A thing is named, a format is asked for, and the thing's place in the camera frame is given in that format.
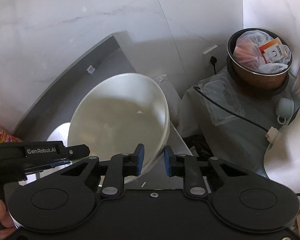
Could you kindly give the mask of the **person's left hand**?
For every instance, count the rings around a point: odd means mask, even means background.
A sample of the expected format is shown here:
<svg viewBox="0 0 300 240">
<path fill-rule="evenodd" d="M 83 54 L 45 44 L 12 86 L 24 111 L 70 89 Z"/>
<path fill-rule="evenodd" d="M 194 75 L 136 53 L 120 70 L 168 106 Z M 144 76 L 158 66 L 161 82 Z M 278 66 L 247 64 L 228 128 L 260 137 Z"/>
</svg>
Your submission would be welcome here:
<svg viewBox="0 0 300 240">
<path fill-rule="evenodd" d="M 0 230 L 0 239 L 5 239 L 17 230 L 2 200 L 0 200 L 0 223 L 4 227 Z"/>
</svg>

